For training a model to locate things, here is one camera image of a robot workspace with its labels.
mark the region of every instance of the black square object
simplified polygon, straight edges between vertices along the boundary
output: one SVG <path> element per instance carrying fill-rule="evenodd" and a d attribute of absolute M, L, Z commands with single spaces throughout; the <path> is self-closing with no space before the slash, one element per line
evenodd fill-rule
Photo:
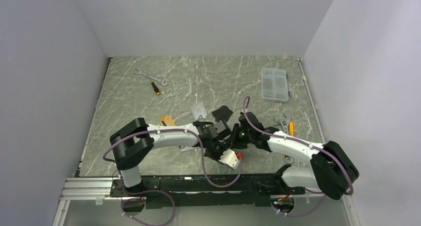
<path fill-rule="evenodd" d="M 212 112 L 212 116 L 215 118 L 215 121 L 226 121 L 228 122 L 229 118 L 232 115 L 232 111 L 225 105 L 219 107 L 219 109 Z"/>

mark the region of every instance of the adjustable wrench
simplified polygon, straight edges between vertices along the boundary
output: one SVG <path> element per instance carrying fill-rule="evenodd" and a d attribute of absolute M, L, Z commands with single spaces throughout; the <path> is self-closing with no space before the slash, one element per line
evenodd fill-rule
<path fill-rule="evenodd" d="M 278 116 L 275 117 L 275 122 L 276 122 L 275 125 L 281 125 L 283 128 L 283 132 L 286 134 L 289 134 L 288 126 L 289 126 L 289 123 L 291 122 L 291 116 L 287 113 L 284 113 L 284 115 L 285 115 L 285 118 L 282 120 Z"/>
<path fill-rule="evenodd" d="M 144 71 L 143 71 L 143 70 L 141 70 L 141 69 L 136 69 L 135 75 L 144 75 L 144 76 L 146 76 L 146 77 L 148 77 L 148 78 L 151 78 L 151 79 L 153 79 L 153 80 L 158 81 L 158 82 L 159 82 L 162 86 L 167 86 L 167 85 L 168 85 L 168 83 L 167 83 L 167 82 L 169 82 L 169 80 L 167 80 L 167 79 L 157 78 L 157 77 L 155 77 L 155 76 L 152 76 L 152 75 L 150 75 L 150 74 L 148 74 L 148 73 L 144 72 Z"/>

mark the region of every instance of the wall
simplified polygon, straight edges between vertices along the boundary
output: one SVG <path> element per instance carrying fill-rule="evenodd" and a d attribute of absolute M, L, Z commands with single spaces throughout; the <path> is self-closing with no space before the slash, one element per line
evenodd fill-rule
<path fill-rule="evenodd" d="M 108 56 L 303 56 L 332 0 L 77 0 Z"/>
<path fill-rule="evenodd" d="M 0 0 L 1 225 L 53 223 L 106 67 L 74 0 Z"/>
<path fill-rule="evenodd" d="M 420 0 L 334 0 L 304 56 L 323 129 L 361 173 L 362 225 L 421 220 L 420 53 Z"/>

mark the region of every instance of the green marble surface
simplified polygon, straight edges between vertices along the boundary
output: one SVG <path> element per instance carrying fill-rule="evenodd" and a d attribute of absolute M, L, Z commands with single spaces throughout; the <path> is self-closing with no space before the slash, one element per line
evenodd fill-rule
<path fill-rule="evenodd" d="M 161 115 L 171 115 L 177 125 L 194 121 L 190 106 L 204 102 L 208 117 L 221 105 L 234 113 L 228 124 L 238 122 L 244 98 L 251 96 L 249 111 L 266 126 L 274 125 L 276 115 L 289 113 L 295 123 L 295 136 L 321 142 L 315 117 L 301 73 L 292 56 L 156 56 L 112 59 L 89 141 L 83 157 L 81 176 L 111 176 L 115 166 L 102 160 L 110 147 L 109 137 L 137 117 L 157 124 Z M 276 103 L 262 98 L 261 68 L 285 69 L 289 101 Z M 151 80 L 134 75 L 135 69 L 171 80 L 156 95 Z M 280 153 L 269 153 L 249 145 L 244 155 L 243 173 L 274 173 L 285 164 Z M 208 174 L 236 174 L 225 165 L 206 158 Z M 140 163 L 143 175 L 202 174 L 200 151 L 181 152 L 178 147 L 151 151 Z"/>

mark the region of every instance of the orange handle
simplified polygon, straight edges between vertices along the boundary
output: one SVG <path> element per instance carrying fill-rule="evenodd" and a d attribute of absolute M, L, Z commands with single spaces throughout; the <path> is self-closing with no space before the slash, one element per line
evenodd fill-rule
<path fill-rule="evenodd" d="M 294 136 L 294 123 L 293 122 L 289 123 L 289 134 L 291 136 Z"/>

